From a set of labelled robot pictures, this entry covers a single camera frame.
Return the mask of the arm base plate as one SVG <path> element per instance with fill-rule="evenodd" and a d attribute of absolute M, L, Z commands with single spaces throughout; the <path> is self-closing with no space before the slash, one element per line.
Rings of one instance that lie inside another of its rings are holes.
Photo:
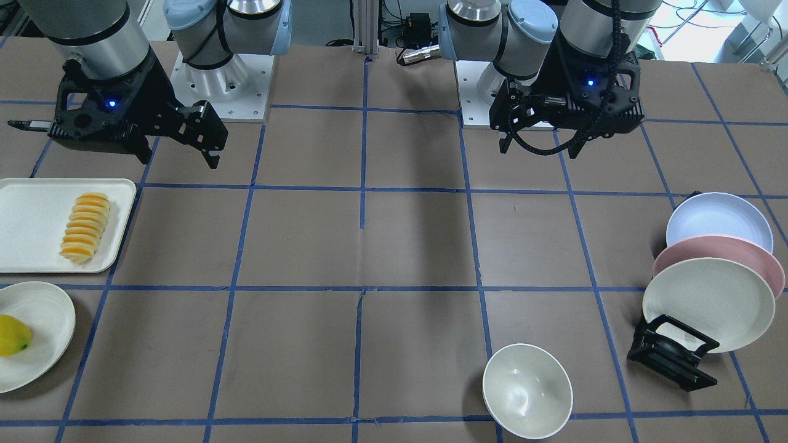
<path fill-rule="evenodd" d="M 490 129 L 489 110 L 504 83 L 492 62 L 455 62 L 462 123 L 471 129 Z"/>
<path fill-rule="evenodd" d="M 181 103 L 206 100 L 224 122 L 264 123 L 275 62 L 275 56 L 235 54 L 220 68 L 197 70 L 178 60 L 170 82 Z"/>

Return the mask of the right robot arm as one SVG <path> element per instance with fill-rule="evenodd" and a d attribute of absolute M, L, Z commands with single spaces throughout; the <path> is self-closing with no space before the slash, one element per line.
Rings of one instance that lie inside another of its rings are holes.
<path fill-rule="evenodd" d="M 148 137 L 191 146 L 219 166 L 228 130 L 215 104 L 237 99 L 254 80 L 242 56 L 286 54 L 289 1 L 166 1 L 167 25 L 195 92 L 181 103 L 126 1 L 23 1 L 22 9 L 63 55 L 54 117 L 10 120 L 75 151 L 134 155 L 148 164 Z"/>

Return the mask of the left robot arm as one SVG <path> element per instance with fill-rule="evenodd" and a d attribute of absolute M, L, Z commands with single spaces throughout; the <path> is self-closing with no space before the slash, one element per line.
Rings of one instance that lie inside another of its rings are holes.
<path fill-rule="evenodd" d="M 659 1 L 448 1 L 441 56 L 486 62 L 496 77 L 488 112 L 499 149 L 576 159 L 596 138 L 645 120 L 634 48 Z"/>

